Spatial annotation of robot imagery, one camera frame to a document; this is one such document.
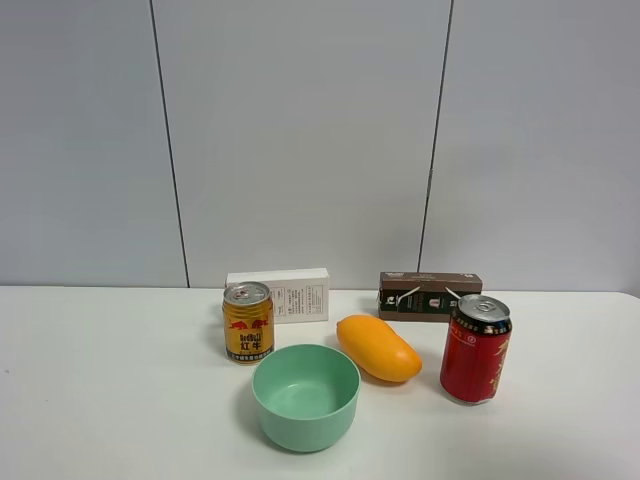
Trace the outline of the orange yellow mango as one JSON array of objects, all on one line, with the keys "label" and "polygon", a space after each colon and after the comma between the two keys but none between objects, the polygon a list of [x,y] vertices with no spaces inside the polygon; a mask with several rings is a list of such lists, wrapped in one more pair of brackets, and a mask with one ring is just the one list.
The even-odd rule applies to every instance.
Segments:
[{"label": "orange yellow mango", "polygon": [[369,375],[390,383],[405,383],[422,370],[420,355],[385,321],[351,315],[336,324],[342,351]]}]

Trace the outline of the white cardboard box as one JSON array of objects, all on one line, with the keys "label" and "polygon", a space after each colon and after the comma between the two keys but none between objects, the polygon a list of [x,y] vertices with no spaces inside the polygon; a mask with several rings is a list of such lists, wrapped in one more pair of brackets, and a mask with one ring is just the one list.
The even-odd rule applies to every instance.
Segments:
[{"label": "white cardboard box", "polygon": [[329,273],[326,268],[229,273],[225,286],[253,281],[271,291],[276,324],[329,319]]}]

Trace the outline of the gold Red Bull can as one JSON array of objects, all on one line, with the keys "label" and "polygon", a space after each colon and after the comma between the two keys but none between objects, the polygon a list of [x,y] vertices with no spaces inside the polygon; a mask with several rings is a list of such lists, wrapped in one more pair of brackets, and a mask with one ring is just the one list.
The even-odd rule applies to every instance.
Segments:
[{"label": "gold Red Bull can", "polygon": [[230,360],[259,362],[274,351],[274,312],[270,289],[260,282],[241,282],[223,293],[225,348]]}]

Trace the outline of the brown coffee capsule box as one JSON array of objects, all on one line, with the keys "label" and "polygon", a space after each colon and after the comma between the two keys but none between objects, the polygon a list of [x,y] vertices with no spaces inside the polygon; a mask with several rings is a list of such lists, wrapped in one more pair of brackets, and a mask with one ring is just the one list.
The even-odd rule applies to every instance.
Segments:
[{"label": "brown coffee capsule box", "polygon": [[382,272],[378,316],[385,321],[447,323],[457,297],[482,289],[476,274]]}]

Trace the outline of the green plastic bowl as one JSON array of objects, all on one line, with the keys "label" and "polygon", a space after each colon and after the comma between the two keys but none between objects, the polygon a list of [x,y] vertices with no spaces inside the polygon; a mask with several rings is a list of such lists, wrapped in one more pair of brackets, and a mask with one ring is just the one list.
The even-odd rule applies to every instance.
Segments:
[{"label": "green plastic bowl", "polygon": [[313,453],[350,429],[361,375],[344,353],[318,344],[281,348],[256,367],[251,389],[259,425],[279,447]]}]

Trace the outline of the red herbal tea can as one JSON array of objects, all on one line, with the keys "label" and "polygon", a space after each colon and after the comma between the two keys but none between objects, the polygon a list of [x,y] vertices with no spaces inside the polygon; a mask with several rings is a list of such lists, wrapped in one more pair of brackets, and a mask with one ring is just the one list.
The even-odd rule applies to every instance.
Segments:
[{"label": "red herbal tea can", "polygon": [[509,308],[482,294],[461,297],[453,308],[440,371],[443,389],[467,404],[492,399],[512,332]]}]

